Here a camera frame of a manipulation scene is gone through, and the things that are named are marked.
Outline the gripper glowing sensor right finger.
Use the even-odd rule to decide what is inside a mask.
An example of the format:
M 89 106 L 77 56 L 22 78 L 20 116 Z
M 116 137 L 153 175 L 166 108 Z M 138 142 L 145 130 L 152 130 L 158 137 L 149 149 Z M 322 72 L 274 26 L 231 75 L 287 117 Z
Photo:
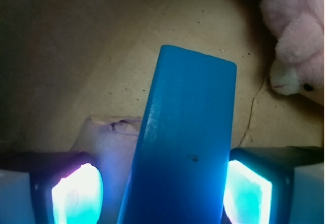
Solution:
M 324 148 L 232 149 L 223 223 L 324 223 Z

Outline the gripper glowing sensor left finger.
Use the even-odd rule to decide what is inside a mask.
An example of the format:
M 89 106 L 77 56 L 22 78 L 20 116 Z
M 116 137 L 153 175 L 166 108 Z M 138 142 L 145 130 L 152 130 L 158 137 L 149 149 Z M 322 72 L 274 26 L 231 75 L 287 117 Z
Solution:
M 87 152 L 1 154 L 1 223 L 97 223 L 103 192 Z

